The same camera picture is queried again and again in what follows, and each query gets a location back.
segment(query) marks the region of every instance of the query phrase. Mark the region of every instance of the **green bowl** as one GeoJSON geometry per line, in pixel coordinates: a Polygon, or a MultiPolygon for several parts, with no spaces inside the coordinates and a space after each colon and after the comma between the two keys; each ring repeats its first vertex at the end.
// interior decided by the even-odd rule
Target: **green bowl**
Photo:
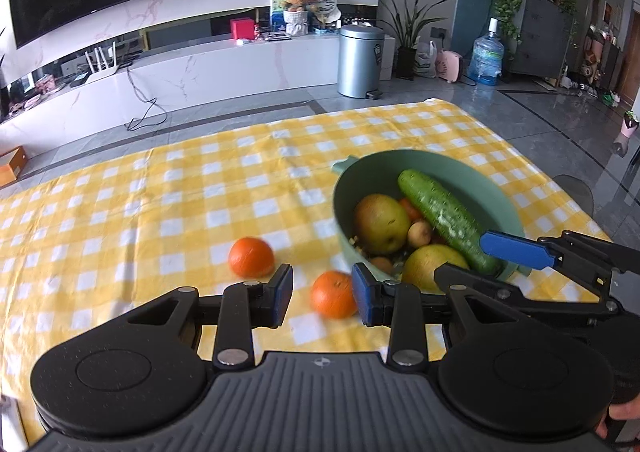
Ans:
{"type": "MultiPolygon", "coordinates": [[[[353,212],[358,202],[369,194],[386,194],[401,199],[398,175],[405,169],[416,169],[430,175],[447,188],[478,220],[484,231],[495,230],[524,237],[522,223],[515,207],[490,179],[461,161],[426,151],[399,149],[374,153],[358,159],[350,156],[333,166],[340,174],[334,189],[334,216],[340,231],[340,247],[349,266],[363,262],[363,257],[350,244],[353,237],[353,212]]],[[[379,281],[392,277],[366,263],[379,281]]],[[[517,265],[503,261],[496,279],[506,280],[517,265]]]]}

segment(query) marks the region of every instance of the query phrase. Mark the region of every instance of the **silver trash can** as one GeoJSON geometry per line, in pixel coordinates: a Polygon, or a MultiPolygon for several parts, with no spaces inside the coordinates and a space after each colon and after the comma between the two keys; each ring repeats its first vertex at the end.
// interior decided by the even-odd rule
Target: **silver trash can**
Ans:
{"type": "Polygon", "coordinates": [[[346,25],[340,29],[338,93],[352,98],[380,95],[380,65],[385,32],[375,26],[346,25]]]}

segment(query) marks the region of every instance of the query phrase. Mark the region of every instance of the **cucumber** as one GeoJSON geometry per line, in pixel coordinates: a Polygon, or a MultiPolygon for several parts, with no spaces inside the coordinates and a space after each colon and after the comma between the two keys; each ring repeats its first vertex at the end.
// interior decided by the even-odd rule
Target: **cucumber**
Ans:
{"type": "Polygon", "coordinates": [[[449,246],[464,255],[474,270],[485,275],[493,275],[497,271],[500,261],[480,248],[480,225],[452,193],[433,178],[413,169],[400,173],[398,185],[449,246]]]}

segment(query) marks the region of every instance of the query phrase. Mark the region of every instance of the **electrical socket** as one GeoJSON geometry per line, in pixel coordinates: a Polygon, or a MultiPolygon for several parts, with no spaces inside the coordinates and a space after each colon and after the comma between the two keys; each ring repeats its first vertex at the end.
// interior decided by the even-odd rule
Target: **electrical socket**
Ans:
{"type": "Polygon", "coordinates": [[[447,38],[446,28],[431,28],[431,39],[446,39],[446,38],[447,38]]]}

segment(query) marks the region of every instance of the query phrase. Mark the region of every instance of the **water bottle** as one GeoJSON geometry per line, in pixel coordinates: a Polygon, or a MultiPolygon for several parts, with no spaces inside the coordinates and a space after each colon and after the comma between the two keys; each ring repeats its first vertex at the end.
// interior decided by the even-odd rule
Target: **water bottle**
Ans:
{"type": "Polygon", "coordinates": [[[474,42],[474,54],[469,64],[469,78],[495,86],[498,83],[498,75],[502,73],[502,59],[504,57],[504,45],[498,38],[498,20],[492,19],[489,23],[489,33],[474,42]]]}

